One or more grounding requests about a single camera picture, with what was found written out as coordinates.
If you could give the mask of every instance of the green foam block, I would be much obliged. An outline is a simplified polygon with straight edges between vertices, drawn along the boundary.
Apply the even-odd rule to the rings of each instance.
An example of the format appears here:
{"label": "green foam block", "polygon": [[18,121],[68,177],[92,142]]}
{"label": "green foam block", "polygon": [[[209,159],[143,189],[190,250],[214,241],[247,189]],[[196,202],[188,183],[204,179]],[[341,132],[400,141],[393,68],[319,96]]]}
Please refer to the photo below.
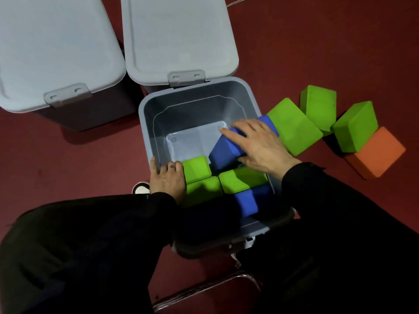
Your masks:
{"label": "green foam block", "polygon": [[355,103],[332,128],[342,152],[359,152],[378,129],[373,103]]}
{"label": "green foam block", "polygon": [[308,85],[300,95],[300,109],[320,129],[323,136],[336,122],[336,91]]}
{"label": "green foam block", "polygon": [[323,133],[289,99],[285,98],[268,112],[288,152],[296,156],[323,137]]}
{"label": "green foam block", "polygon": [[223,195],[220,180],[213,176],[186,185],[186,198],[182,202],[183,208],[188,208],[212,200]]}
{"label": "green foam block", "polygon": [[182,162],[186,184],[211,177],[211,169],[205,155]]}
{"label": "green foam block", "polygon": [[268,183],[266,174],[247,166],[223,172],[218,178],[226,194],[236,194]]}

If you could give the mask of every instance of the hand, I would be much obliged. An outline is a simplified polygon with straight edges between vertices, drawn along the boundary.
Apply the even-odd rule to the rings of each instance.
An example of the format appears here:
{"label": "hand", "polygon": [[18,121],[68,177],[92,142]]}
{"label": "hand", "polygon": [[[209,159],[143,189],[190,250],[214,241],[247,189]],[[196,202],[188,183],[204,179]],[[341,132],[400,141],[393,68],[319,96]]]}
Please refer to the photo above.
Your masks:
{"label": "hand", "polygon": [[226,128],[221,128],[220,132],[246,152],[247,156],[238,160],[248,167],[282,180],[290,168],[301,163],[288,153],[281,140],[264,122],[245,119],[234,122],[233,127],[243,131],[246,137]]}
{"label": "hand", "polygon": [[185,174],[181,162],[169,162],[160,168],[160,174],[157,173],[156,159],[150,161],[150,194],[166,193],[172,196],[179,205],[186,195]]}

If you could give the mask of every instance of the chair leg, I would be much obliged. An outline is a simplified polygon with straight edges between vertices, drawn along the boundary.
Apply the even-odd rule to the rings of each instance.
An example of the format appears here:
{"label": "chair leg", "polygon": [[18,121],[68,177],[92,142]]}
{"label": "chair leg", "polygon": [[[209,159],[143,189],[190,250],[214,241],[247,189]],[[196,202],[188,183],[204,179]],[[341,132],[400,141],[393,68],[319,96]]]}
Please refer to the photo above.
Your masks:
{"label": "chair leg", "polygon": [[204,292],[206,290],[215,288],[216,286],[219,286],[223,283],[226,283],[230,280],[236,279],[236,278],[245,278],[254,283],[254,285],[257,287],[258,291],[260,292],[262,290],[262,284],[259,282],[253,275],[250,273],[244,272],[244,271],[236,271],[234,273],[231,273],[225,277],[211,280],[211,281],[205,281],[203,283],[194,285],[190,288],[187,288],[185,290],[182,290],[174,295],[168,296],[167,298],[163,298],[160,301],[156,302],[153,305],[154,312],[160,311],[161,309],[164,309],[168,306],[171,306],[173,304],[176,304],[180,301],[186,300],[187,298],[197,295],[201,292]]}

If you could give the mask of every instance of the bin bottom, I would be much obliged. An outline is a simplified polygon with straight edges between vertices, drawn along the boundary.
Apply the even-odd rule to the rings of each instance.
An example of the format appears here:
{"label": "bin bottom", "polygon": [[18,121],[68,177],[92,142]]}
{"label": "bin bottom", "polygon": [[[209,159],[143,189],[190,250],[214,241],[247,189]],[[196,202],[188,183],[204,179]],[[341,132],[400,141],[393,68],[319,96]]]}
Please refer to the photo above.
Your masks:
{"label": "bin bottom", "polygon": [[178,132],[169,133],[166,143],[172,161],[185,161],[201,155],[208,156],[221,136],[225,121],[217,121]]}

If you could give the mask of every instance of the person's left hand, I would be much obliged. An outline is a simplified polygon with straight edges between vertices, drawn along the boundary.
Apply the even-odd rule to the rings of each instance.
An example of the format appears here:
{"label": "person's left hand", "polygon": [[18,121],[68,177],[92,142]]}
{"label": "person's left hand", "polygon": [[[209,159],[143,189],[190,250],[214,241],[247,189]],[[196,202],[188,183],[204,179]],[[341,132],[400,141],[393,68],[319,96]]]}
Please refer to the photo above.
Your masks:
{"label": "person's left hand", "polygon": [[160,168],[160,173],[157,173],[156,159],[152,157],[150,170],[150,194],[158,192],[169,194],[179,205],[186,196],[185,174],[182,163],[170,161]]}

